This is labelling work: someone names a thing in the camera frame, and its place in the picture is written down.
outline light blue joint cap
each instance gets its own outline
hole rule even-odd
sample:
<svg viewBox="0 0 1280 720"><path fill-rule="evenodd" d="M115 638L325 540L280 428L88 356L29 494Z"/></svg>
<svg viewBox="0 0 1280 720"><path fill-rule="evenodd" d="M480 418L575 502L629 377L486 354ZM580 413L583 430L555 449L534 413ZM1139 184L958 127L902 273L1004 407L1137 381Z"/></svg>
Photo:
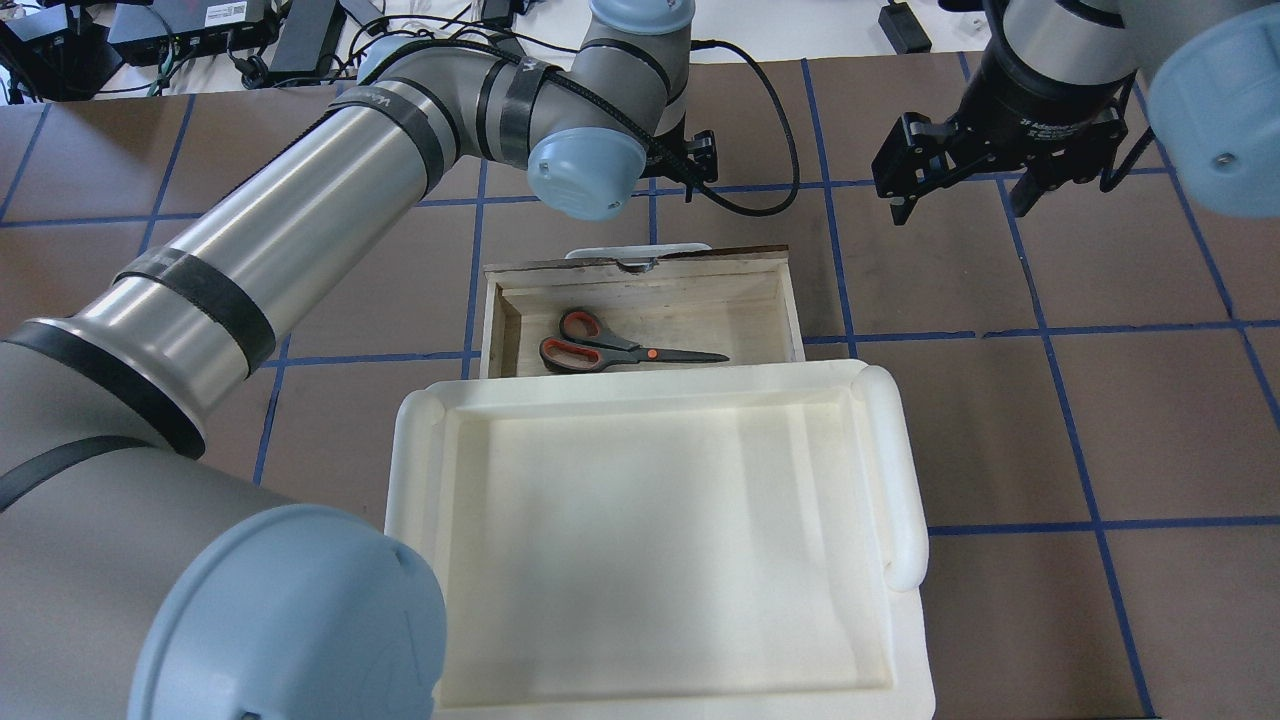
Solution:
<svg viewBox="0 0 1280 720"><path fill-rule="evenodd" d="M644 146L630 135L609 128L562 129L529 154L529 187L571 218L609 220L622 211L644 167Z"/></svg>
<svg viewBox="0 0 1280 720"><path fill-rule="evenodd" d="M1280 4L1170 55L1147 114L1190 195L1225 215L1280 215Z"/></svg>
<svg viewBox="0 0 1280 720"><path fill-rule="evenodd" d="M694 0L591 0L602 23L631 35L667 35L694 22Z"/></svg>
<svg viewBox="0 0 1280 720"><path fill-rule="evenodd" d="M365 82L369 73L374 70L383 60L385 60L392 53L394 53L399 46L417 40L416 37L407 37L403 35L388 35L385 37L379 37L369 50L365 51L365 59L360 61L360 70L356 72L356 82Z"/></svg>
<svg viewBox="0 0 1280 720"><path fill-rule="evenodd" d="M440 585L416 552L339 510L274 507L174 583L128 720L426 720L444 633Z"/></svg>

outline white floor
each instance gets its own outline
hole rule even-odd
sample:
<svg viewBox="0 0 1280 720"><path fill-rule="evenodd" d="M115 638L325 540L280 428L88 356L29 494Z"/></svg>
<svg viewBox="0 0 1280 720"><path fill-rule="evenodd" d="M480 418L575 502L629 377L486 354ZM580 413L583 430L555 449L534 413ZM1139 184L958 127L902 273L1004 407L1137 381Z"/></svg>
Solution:
<svg viewBox="0 0 1280 720"><path fill-rule="evenodd" d="M374 0L381 6L383 0ZM431 14L453 17L467 5L466 0L385 0L387 14ZM908 0L933 41L933 50L980 50L989 33L980 13L954 14L938 9L936 0ZM590 22L589 0L544 0L520 17L516 29L556 45L576 47ZM891 55L888 40L877 24L884 0L700 0L694 19L694 37L732 41L755 59L794 60L799 58L835 58L859 55ZM110 24L111 6L95 8L95 17ZM401 27L404 22L396 22ZM439 23L422 22L436 27ZM347 47L357 29L347 23L338 45L338 54L347 55ZM568 67L572 58L563 53L543 50L534 45L527 49L536 56ZM264 59L270 63L274 47ZM722 50L708 50L694 55L695 63L733 61L736 58ZM133 87L151 82L155 67L133 68L124 65L104 90ZM170 92L221 92L241 90L239 74L225 55L192 60L174 78ZM102 97L120 97L122 95Z"/></svg>

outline scissors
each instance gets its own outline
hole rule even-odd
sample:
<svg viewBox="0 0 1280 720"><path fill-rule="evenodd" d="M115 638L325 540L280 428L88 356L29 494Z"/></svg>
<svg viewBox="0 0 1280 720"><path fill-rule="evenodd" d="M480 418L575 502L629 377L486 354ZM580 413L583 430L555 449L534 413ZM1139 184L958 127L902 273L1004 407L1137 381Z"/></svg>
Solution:
<svg viewBox="0 0 1280 720"><path fill-rule="evenodd" d="M554 373L599 373L613 365L635 363L726 363L728 356L691 350L643 347L613 334L593 313L575 309L561 315L561 337L543 341L538 354Z"/></svg>

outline wooden drawer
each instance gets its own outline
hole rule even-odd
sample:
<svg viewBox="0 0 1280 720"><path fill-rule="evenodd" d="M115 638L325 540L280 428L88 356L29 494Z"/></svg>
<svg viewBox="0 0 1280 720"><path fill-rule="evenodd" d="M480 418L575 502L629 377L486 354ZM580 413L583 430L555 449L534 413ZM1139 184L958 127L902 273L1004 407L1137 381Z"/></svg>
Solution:
<svg viewBox="0 0 1280 720"><path fill-rule="evenodd" d="M550 374L538 346L572 307L650 347L721 352L728 365L804 360L785 246L687 252L645 272L611 259L489 265L481 378ZM608 372L680 368L662 363Z"/></svg>

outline white label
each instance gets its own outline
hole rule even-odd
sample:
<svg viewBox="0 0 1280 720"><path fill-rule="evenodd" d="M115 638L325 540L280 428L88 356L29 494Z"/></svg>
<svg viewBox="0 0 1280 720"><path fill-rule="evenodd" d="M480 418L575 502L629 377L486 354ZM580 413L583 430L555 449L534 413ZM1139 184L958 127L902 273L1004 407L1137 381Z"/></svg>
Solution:
<svg viewBox="0 0 1280 720"><path fill-rule="evenodd" d="M224 3L223 5L210 5L205 10L205 27L229 26L242 23L248 15L248 3Z"/></svg>

